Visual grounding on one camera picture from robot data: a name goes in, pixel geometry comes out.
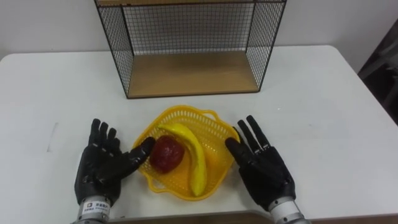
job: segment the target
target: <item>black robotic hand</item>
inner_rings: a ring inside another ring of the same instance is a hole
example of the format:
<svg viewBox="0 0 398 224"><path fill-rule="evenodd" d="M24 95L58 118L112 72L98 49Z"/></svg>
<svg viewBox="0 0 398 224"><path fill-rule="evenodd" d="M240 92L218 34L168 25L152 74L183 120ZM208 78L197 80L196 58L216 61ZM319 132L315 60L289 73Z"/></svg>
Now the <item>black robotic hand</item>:
<svg viewBox="0 0 398 224"><path fill-rule="evenodd" d="M239 173L250 196L269 212L279 203L280 198L290 197L295 200L295 185L283 159L276 148L270 145L256 120L252 116L246 119L257 140L246 123L240 120L238 125L249 146L240 135L240 143L228 138L225 144L239 165Z"/></svg>
<svg viewBox="0 0 398 224"><path fill-rule="evenodd" d="M98 119L93 120L88 146L81 156L75 181L75 193L80 205L92 196L104 196L111 206L121 191L121 180L145 162L155 144L154 138L145 139L130 152L122 154L116 130Z"/></svg>

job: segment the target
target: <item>banana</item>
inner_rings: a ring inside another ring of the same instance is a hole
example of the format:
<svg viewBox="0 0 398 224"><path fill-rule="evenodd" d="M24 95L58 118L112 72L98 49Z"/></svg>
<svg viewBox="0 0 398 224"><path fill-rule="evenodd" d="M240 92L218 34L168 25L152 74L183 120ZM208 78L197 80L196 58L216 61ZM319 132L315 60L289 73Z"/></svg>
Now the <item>banana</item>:
<svg viewBox="0 0 398 224"><path fill-rule="evenodd" d="M194 196L200 196L205 191L207 172L205 154L198 139L191 130L189 130L189 128L180 123L160 124L158 125L158 128L169 131L189 143L187 144L187 147L190 152L192 162L190 186Z"/></svg>

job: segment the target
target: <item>red apple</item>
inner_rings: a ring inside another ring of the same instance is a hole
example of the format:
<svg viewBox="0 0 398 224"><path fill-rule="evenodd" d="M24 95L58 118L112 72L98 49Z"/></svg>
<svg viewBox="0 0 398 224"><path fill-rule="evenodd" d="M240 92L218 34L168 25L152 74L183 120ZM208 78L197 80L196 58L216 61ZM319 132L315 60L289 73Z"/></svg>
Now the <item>red apple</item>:
<svg viewBox="0 0 398 224"><path fill-rule="evenodd" d="M166 174L181 163L184 152L184 146L174 136L163 135L156 140L149 162L157 172Z"/></svg>

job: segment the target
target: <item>wooden shelf board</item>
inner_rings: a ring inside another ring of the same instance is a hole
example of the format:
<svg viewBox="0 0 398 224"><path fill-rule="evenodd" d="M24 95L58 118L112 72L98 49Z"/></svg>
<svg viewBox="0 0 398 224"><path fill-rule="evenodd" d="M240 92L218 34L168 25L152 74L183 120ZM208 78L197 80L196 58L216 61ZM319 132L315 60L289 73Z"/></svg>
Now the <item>wooden shelf board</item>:
<svg viewBox="0 0 398 224"><path fill-rule="evenodd" d="M243 51L136 55L129 98L258 91Z"/></svg>
<svg viewBox="0 0 398 224"><path fill-rule="evenodd" d="M140 6L158 4L186 4L186 3L211 3L211 2L253 2L253 0L98 0L100 6Z"/></svg>

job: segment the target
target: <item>yellow basket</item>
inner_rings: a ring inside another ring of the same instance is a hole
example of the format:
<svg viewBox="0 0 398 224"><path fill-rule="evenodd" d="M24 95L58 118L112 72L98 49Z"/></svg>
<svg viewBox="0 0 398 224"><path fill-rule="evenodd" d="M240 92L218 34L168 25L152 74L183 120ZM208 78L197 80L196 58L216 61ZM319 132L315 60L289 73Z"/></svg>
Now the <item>yellow basket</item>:
<svg viewBox="0 0 398 224"><path fill-rule="evenodd" d="M185 152L180 165L167 174L157 173L149 164L149 159L140 166L139 171L145 175L149 188L154 192L170 192L189 201L205 199L216 191L233 163L233 157L225 147L225 139L228 137L239 139L238 134L229 124L220 120L214 111L180 105L165 110L157 117L139 136L133 147L138 146L149 136L157 139L161 135L169 134L157 126L172 123L181 123L188 127L203 147L207 168L207 185L204 193L196 197L189 186L191 163L189 152Z"/></svg>

